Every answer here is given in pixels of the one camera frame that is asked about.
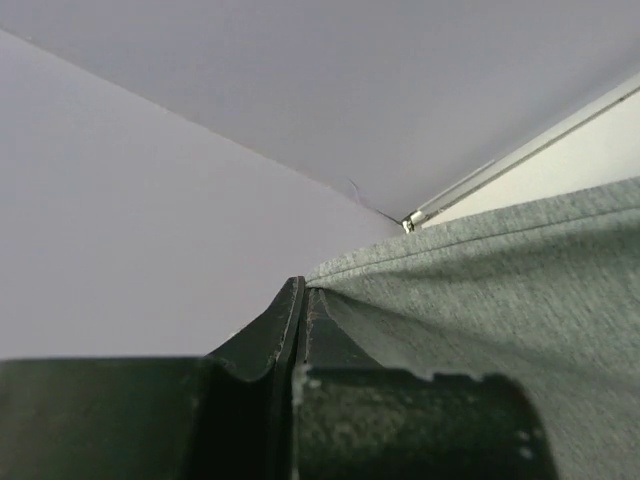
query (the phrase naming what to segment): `black object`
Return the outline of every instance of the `black object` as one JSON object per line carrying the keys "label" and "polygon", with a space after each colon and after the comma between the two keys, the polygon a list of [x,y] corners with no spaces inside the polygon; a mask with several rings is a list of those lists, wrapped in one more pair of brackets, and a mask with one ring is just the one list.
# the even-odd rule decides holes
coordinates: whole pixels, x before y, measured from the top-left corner
{"label": "black object", "polygon": [[385,369],[289,279],[204,358],[0,363],[0,479],[518,479],[556,474],[522,389]]}

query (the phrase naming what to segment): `gray cloth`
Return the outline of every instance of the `gray cloth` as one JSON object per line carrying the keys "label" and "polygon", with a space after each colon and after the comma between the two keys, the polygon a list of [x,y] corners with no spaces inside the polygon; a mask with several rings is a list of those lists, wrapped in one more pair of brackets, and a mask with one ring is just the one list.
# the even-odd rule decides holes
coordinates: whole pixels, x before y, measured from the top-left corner
{"label": "gray cloth", "polygon": [[640,178],[391,239],[308,283],[386,366],[518,379],[563,478],[640,478]]}

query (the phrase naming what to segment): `gray fabric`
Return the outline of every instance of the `gray fabric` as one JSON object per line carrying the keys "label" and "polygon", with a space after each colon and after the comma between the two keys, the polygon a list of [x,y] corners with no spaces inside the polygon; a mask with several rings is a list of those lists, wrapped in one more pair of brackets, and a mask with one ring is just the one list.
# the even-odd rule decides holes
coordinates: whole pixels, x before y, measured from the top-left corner
{"label": "gray fabric", "polygon": [[391,239],[308,282],[387,366],[518,379],[563,478],[640,478],[640,178]]}

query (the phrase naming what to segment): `white panel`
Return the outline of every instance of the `white panel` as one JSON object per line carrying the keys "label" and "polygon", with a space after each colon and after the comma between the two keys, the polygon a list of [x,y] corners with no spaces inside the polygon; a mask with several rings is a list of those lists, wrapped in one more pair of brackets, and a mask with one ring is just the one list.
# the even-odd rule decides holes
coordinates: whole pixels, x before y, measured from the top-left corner
{"label": "white panel", "polygon": [[635,93],[423,227],[640,176],[638,125],[640,93]]}
{"label": "white panel", "polygon": [[0,34],[0,357],[203,353],[381,216]]}
{"label": "white panel", "polygon": [[636,0],[0,0],[0,25],[402,217],[640,70]]}

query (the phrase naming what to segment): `ceiling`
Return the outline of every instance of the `ceiling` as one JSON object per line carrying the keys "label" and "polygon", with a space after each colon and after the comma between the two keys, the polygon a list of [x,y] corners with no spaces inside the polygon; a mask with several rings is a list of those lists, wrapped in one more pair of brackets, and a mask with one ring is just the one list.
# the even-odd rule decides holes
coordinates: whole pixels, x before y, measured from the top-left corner
{"label": "ceiling", "polygon": [[0,28],[398,219],[640,70],[638,18],[636,0],[0,0]]}

